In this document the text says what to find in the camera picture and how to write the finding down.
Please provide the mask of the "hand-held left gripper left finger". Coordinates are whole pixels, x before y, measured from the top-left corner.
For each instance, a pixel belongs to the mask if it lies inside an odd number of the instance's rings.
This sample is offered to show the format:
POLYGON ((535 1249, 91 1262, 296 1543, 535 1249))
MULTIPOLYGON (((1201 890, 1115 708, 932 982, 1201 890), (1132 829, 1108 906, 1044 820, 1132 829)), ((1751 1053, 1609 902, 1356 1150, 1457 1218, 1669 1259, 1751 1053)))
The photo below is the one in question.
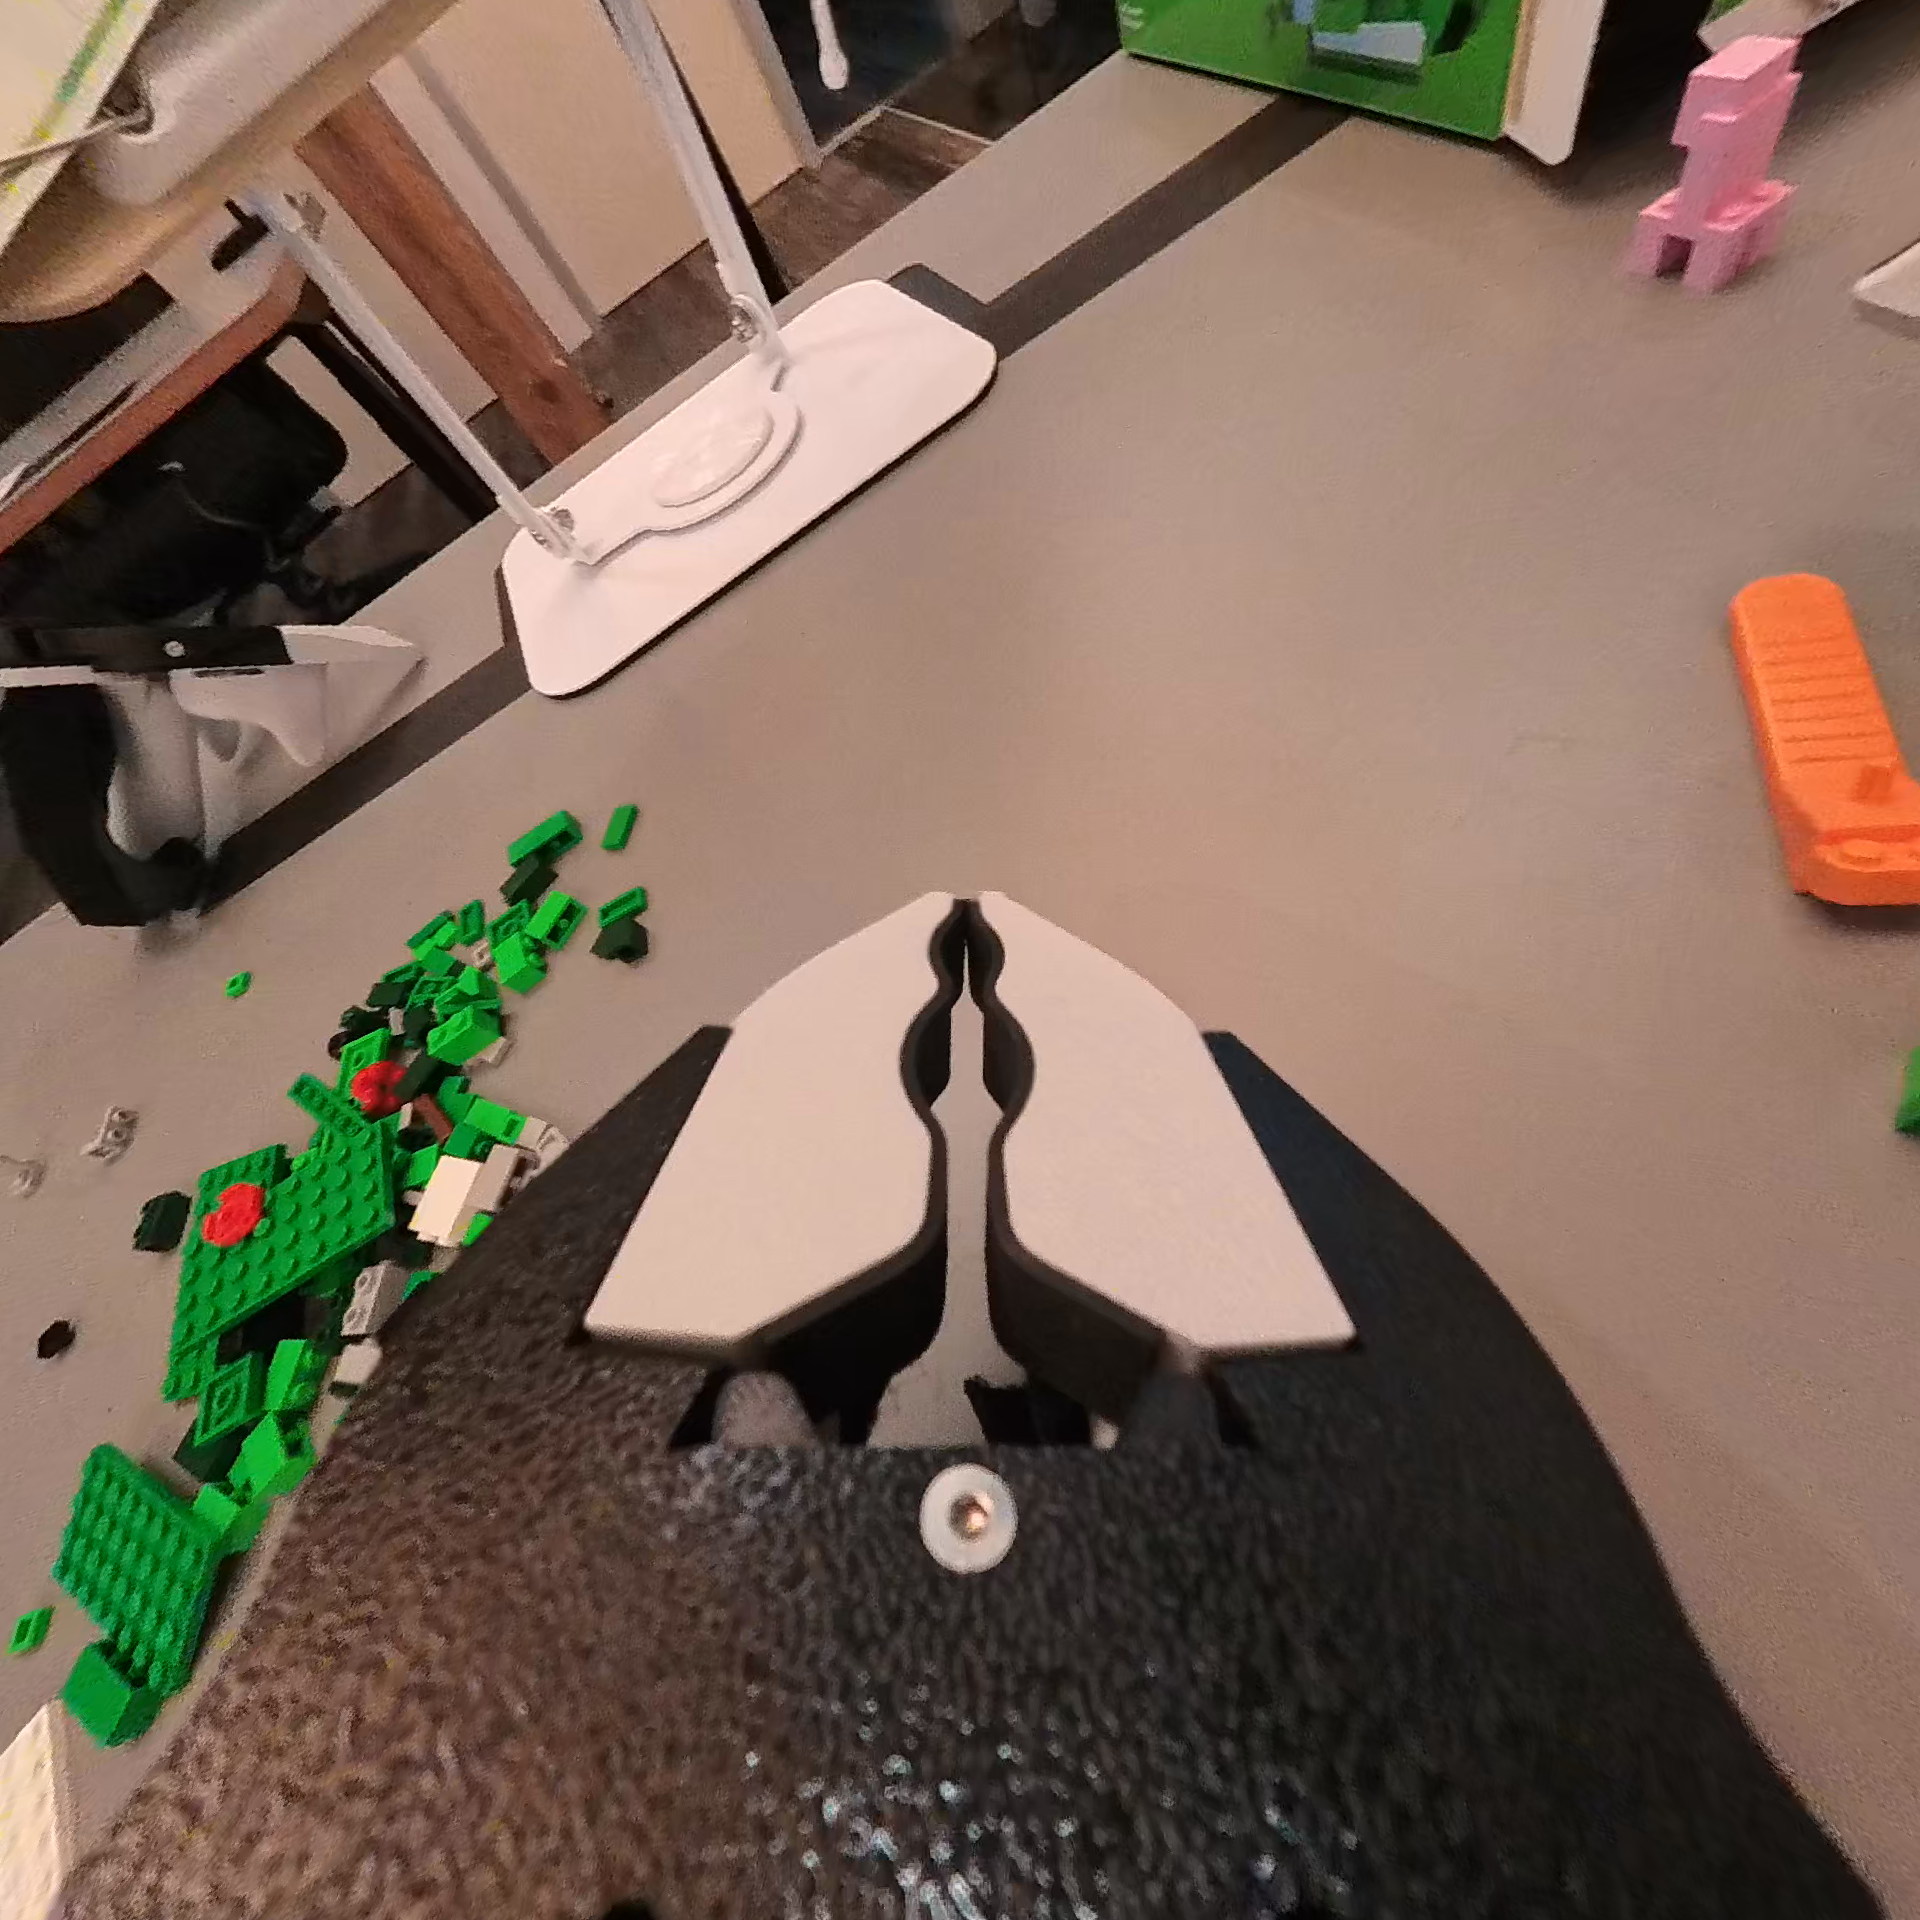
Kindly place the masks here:
POLYGON ((923 894, 817 954, 728 1031, 586 1315, 587 1337, 783 1379, 873 1436, 947 1307, 935 1116, 970 907, 923 894))

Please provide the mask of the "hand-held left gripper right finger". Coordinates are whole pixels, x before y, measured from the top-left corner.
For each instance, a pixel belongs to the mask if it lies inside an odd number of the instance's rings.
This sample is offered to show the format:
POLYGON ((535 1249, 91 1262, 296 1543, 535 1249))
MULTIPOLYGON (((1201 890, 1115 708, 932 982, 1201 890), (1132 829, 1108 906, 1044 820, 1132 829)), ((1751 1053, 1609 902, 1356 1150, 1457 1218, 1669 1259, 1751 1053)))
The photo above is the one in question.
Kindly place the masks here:
POLYGON ((988 892, 972 994, 999 1346, 1123 1427, 1161 1372, 1339 1354, 1356 1324, 1203 1029, 1101 949, 988 892))

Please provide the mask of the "pile of green lego pieces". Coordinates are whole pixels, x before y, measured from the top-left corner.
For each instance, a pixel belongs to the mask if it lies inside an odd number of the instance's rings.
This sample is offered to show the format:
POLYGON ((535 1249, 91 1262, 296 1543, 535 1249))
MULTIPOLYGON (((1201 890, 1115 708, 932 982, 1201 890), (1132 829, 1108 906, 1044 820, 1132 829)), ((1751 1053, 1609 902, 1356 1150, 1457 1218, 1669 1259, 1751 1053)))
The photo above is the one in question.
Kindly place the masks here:
POLYGON ((160 1403, 187 1425, 167 1469, 115 1443, 85 1454, 51 1565, 90 1627, 57 1703, 98 1747, 144 1738, 186 1689, 229 1564, 319 1461, 323 1397, 356 1394, 386 1318, 565 1153, 488 1073, 567 949, 629 970, 651 951, 644 886, 563 884, 586 838, 577 812, 547 814, 511 842, 497 900, 410 934, 337 1021, 329 1076, 296 1079, 305 1140, 143 1205, 132 1252, 176 1266, 160 1403))

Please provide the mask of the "green lego box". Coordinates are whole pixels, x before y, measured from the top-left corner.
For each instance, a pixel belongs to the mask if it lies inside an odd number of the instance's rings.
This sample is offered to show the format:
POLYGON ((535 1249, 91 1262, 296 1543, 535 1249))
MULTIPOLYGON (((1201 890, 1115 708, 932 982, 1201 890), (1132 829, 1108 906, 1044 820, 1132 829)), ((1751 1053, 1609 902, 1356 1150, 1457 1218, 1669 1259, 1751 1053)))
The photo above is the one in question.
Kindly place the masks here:
POLYGON ((1572 153, 1605 2, 1119 2, 1120 47, 1536 159, 1572 153))

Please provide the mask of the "pink lego pig figure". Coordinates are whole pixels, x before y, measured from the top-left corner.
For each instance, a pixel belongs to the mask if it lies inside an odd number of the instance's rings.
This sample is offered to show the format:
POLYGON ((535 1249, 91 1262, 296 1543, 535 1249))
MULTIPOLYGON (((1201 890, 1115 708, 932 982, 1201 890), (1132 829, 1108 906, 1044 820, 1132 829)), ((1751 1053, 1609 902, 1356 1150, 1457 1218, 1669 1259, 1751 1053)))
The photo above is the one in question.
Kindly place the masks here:
POLYGON ((1623 269, 1714 295, 1779 244, 1792 186, 1769 177, 1802 87, 1800 39, 1747 35, 1687 78, 1672 130, 1676 186, 1635 222, 1623 269))

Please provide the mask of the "white desk lamp base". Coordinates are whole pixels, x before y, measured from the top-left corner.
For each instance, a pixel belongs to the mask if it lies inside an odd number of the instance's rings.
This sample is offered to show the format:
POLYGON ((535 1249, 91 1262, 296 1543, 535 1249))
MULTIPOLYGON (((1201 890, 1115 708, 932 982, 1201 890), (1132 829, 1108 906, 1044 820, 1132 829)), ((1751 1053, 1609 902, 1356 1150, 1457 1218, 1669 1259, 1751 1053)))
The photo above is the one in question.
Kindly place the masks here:
POLYGON ((600 7, 664 126, 706 233, 739 357, 679 407, 604 455, 548 502, 523 494, 460 409, 403 347, 323 244, 316 202, 241 186, 239 159, 202 130, 264 133, 271 109, 395 5, 219 5, 208 54, 184 81, 155 58, 135 78, 159 101, 167 194, 121 186, 123 159, 95 159, 113 203, 186 203, 186 158, 235 190, 235 203, 320 287, 380 373, 407 395, 507 515, 516 535, 499 567, 503 619, 531 689, 567 700, 613 676, 733 583, 925 441, 991 388, 999 357, 979 324, 948 317, 903 282, 859 279, 793 319, 777 317, 749 218, 708 137, 653 5, 600 7))

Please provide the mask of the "orange brick separator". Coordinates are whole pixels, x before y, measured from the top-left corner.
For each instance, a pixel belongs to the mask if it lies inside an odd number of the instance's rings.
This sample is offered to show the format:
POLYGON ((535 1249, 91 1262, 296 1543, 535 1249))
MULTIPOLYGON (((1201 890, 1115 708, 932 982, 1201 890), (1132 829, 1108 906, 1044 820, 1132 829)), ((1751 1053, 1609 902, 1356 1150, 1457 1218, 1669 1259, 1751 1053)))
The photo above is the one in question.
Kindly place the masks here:
POLYGON ((1845 593, 1805 572, 1748 583, 1731 645, 1792 890, 1917 907, 1917 782, 1845 593))

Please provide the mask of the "wooden table leg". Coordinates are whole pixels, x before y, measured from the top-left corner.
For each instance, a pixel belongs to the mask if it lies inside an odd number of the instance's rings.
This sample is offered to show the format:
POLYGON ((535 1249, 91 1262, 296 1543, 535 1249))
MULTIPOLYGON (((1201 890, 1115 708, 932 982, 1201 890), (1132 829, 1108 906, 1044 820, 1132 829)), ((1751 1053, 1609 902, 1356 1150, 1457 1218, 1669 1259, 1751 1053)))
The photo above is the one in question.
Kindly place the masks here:
POLYGON ((548 463, 596 439, 601 401, 372 84, 298 156, 548 463))

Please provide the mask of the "white instruction booklet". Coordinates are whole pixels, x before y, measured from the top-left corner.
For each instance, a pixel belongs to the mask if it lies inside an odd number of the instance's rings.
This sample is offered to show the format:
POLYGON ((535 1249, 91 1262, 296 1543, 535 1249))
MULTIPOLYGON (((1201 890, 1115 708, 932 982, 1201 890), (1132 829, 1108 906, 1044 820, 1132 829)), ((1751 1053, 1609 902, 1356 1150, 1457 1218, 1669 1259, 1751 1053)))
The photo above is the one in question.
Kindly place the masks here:
POLYGON ((3 1918, 59 1918, 74 1866, 65 1707, 43 1703, 3 1755, 3 1918))

